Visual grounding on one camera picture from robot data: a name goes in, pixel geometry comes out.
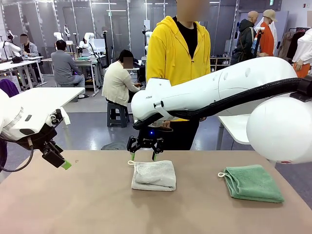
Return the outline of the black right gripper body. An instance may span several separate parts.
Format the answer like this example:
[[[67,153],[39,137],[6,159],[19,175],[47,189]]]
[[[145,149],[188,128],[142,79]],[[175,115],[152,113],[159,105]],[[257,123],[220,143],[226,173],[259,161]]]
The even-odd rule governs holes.
[[[156,145],[159,139],[159,130],[140,130],[137,143],[140,146],[152,146]]]

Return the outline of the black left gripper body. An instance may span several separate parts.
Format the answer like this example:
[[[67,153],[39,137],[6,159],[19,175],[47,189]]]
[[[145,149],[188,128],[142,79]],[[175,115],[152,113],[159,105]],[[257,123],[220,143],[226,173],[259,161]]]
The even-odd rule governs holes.
[[[56,153],[60,155],[63,150],[53,141],[42,141],[36,145],[36,149],[40,150],[43,155],[48,154],[49,152]]]

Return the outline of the person's right hand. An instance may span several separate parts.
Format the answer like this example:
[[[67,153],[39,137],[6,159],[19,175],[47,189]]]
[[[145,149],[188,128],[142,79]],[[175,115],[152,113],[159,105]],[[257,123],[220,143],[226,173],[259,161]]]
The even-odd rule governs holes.
[[[169,120],[166,120],[161,123],[160,130],[163,132],[171,132],[173,129],[170,127],[171,122]]]

